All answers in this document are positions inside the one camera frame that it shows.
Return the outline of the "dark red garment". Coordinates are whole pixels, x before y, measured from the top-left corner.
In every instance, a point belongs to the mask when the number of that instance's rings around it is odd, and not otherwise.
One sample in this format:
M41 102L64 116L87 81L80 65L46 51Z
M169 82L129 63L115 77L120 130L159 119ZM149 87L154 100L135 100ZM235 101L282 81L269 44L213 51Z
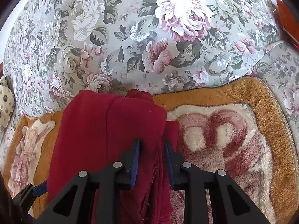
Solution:
M177 145L179 123L147 92L81 91L63 112L47 180L48 200L81 170L96 172L140 140L136 183L120 193L121 223L169 223L173 211L164 141Z

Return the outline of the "plush floral orange-bordered blanket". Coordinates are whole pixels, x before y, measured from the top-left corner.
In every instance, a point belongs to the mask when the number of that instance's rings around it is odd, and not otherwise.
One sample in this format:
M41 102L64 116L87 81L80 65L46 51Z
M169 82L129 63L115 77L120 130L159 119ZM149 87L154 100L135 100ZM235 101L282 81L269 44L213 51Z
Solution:
M152 96L180 124L177 149L205 171L224 169L271 223L298 208L298 155L286 118L260 79ZM8 128L2 174L11 195L45 181L63 112L21 116Z

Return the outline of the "cream medallion-pattern pillow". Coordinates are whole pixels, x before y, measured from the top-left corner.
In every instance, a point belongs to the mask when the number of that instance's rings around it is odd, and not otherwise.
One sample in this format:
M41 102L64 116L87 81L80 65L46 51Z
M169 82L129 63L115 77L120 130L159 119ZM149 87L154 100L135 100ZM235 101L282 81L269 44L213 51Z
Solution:
M2 76L0 82L0 120L1 120L1 134L8 126L8 123L13 115L15 108L15 100L13 92L8 87L7 77Z

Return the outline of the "floral bed sheet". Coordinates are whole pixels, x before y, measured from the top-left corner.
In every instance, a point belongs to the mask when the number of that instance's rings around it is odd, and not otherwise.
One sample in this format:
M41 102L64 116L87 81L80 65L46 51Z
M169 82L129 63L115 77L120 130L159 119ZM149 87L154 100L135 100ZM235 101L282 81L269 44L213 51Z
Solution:
M21 115L63 110L82 90L151 94L216 87L251 75L275 94L298 141L298 51L280 0L20 0L1 29L3 73Z

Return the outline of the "wooden headboard furniture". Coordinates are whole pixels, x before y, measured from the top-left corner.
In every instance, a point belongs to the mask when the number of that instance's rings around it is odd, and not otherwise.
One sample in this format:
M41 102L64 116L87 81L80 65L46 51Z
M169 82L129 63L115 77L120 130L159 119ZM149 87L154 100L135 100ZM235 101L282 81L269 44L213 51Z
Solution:
M298 49L298 22L283 1L277 0L276 3L278 6L280 25L283 31L293 40L295 47Z

